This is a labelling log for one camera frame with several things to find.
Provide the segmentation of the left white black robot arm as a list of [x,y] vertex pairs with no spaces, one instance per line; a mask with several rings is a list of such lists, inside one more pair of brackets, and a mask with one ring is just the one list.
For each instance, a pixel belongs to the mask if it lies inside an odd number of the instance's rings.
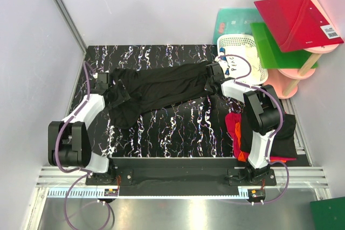
[[64,173],[82,170],[97,175],[102,183],[109,185],[116,180],[114,163],[107,157],[92,151],[88,128],[106,108],[116,108],[130,100],[122,80],[109,72],[95,76],[91,87],[87,81],[87,93],[78,106],[60,121],[48,126],[48,161]]

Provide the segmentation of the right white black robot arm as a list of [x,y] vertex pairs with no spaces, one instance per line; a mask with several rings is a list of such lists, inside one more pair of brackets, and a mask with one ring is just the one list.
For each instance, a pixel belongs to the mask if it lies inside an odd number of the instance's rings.
[[226,78],[219,63],[206,66],[205,90],[231,97],[245,104],[244,113],[252,130],[252,146],[245,169],[235,178],[251,185],[261,184],[269,175],[271,149],[284,122],[284,111],[272,86],[248,85]]

